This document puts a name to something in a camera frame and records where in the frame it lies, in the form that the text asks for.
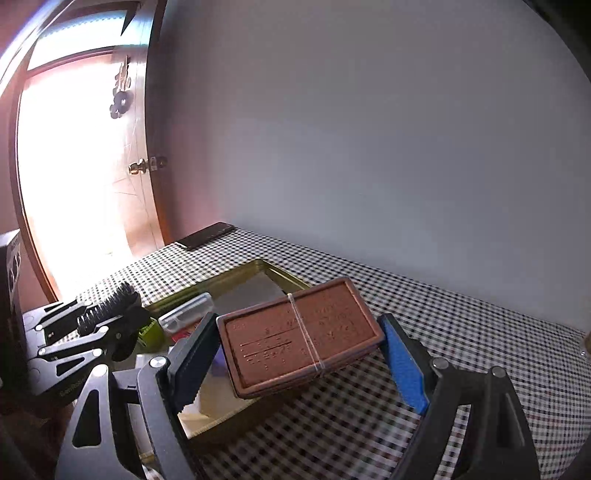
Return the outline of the gold metal tin box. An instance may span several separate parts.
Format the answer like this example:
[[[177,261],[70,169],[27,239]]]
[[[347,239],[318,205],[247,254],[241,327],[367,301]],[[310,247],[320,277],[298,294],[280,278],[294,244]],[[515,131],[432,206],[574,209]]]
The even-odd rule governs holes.
[[[197,296],[213,308],[176,348],[204,347],[189,370],[197,395],[181,399],[178,419],[193,445],[235,440],[300,397],[320,371],[315,348],[304,341],[297,300],[310,285],[263,260],[254,260],[201,281],[149,306],[156,319],[192,318]]]

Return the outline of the door hanging ornament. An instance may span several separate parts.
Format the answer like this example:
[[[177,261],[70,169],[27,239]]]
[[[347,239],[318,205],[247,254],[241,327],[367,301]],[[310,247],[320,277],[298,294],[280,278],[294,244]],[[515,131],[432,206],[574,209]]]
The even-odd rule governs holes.
[[[130,90],[129,64],[130,57],[126,55],[114,77],[115,85],[112,89],[112,102],[109,106],[109,114],[112,119],[123,116],[132,104],[133,94]]]

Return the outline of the wooden door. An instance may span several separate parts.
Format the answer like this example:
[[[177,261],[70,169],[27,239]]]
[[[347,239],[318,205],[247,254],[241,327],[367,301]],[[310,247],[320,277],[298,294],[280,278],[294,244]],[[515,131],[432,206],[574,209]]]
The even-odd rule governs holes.
[[[1,6],[1,190],[34,281],[66,299],[161,248],[152,176],[148,71],[162,1],[40,1],[22,24]],[[112,119],[114,77],[130,57],[132,104]]]

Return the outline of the brass door knob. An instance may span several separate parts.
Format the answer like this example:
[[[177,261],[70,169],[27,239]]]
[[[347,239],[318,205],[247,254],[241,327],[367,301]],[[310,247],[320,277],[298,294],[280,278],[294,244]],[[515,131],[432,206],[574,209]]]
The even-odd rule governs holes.
[[[129,175],[145,174],[164,169],[168,165],[168,159],[165,156],[151,156],[148,159],[139,159],[128,165]]]

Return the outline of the red small box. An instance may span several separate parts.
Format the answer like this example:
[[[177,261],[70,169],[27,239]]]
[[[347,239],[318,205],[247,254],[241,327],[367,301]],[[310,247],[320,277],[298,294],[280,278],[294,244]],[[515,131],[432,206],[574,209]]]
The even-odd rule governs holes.
[[[176,344],[176,343],[180,342],[181,340],[189,338],[191,334],[192,334],[191,331],[181,330],[181,331],[175,333],[174,335],[172,335],[171,340],[174,344]]]

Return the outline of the clear plastic case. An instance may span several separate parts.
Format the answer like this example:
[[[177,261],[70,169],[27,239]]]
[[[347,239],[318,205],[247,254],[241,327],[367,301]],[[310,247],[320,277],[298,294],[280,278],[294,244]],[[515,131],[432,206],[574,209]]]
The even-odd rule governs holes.
[[[174,335],[197,323],[213,310],[214,302],[211,294],[204,292],[160,316],[158,323],[166,334]]]

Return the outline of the black smartphone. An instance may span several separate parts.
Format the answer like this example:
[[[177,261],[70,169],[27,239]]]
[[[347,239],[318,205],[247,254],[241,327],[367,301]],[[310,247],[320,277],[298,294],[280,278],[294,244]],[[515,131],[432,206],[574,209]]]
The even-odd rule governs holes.
[[[236,230],[235,225],[216,222],[174,242],[183,250],[193,251]]]

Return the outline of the brown rectangular tin box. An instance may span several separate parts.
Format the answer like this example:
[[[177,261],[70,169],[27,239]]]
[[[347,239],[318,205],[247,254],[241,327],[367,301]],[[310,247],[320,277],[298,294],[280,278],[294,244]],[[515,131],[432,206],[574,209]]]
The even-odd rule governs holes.
[[[235,395],[300,386],[366,356],[385,338],[348,277],[217,319]]]

